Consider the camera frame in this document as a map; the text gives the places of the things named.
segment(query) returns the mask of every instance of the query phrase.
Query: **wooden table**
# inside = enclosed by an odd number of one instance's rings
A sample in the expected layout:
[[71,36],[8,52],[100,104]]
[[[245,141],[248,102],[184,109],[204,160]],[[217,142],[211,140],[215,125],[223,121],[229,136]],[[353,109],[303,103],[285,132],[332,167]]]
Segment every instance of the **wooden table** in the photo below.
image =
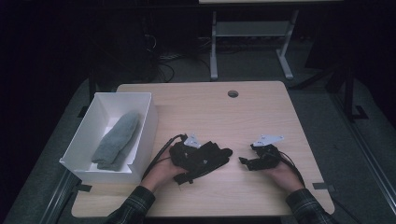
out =
[[[257,158],[249,145],[261,134],[283,135],[274,145],[288,154],[306,187],[324,209],[333,203],[322,183],[311,148],[282,82],[207,82],[121,85],[119,92],[152,92],[159,112],[153,156],[172,137],[192,134],[233,150],[230,162],[209,175],[179,186],[171,182],[156,192],[149,217],[250,217],[289,215],[286,194],[260,172],[250,172],[238,157]],[[232,98],[229,91],[237,91]],[[72,208],[75,217],[105,217],[129,196],[134,185],[91,184],[80,191]]]

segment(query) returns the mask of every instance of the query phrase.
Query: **person's right hand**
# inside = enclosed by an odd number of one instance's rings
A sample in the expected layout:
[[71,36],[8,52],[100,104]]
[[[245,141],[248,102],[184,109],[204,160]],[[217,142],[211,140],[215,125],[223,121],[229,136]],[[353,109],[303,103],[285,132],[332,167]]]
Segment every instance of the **person's right hand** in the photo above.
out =
[[288,194],[298,189],[304,189],[304,185],[300,182],[297,175],[284,162],[280,162],[277,167],[262,170],[263,173],[269,175],[282,189]]

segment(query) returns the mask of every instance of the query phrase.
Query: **hand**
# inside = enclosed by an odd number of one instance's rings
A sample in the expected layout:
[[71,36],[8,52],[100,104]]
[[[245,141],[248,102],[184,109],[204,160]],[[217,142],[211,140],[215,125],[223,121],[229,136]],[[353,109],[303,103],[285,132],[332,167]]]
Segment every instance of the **hand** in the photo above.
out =
[[173,179],[175,175],[187,172],[187,170],[179,166],[175,166],[172,163],[169,148],[163,152],[161,157],[158,159],[157,164],[152,167],[148,175],[140,183],[140,186],[145,187],[151,192],[155,192],[160,186]]
[[304,189],[304,185],[300,182],[297,175],[282,161],[277,165],[277,167],[262,170],[262,172],[269,175],[288,194],[291,194],[298,189]]

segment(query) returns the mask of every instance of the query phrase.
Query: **metal stand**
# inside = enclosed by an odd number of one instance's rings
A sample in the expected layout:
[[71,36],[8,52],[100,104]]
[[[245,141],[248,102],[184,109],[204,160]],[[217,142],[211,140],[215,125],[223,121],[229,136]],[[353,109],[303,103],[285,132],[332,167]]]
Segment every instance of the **metal stand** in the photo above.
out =
[[287,79],[293,79],[286,51],[291,40],[299,10],[294,10],[289,21],[217,21],[216,11],[212,21],[212,50],[210,52],[210,80],[219,78],[216,58],[217,36],[284,36],[285,41],[281,49],[276,50],[283,73]]

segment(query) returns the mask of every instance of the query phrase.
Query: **person's left hand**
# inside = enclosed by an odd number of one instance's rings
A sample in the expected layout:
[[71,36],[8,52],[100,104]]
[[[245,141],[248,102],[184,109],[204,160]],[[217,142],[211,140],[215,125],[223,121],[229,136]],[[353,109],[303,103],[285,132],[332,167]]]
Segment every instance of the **person's left hand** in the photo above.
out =
[[175,175],[179,175],[182,173],[186,173],[187,170],[175,166],[171,159],[169,148],[167,148],[161,157],[158,159],[158,162],[152,167],[148,175],[142,180],[140,186],[145,187],[151,192],[155,192],[160,186],[173,179]]

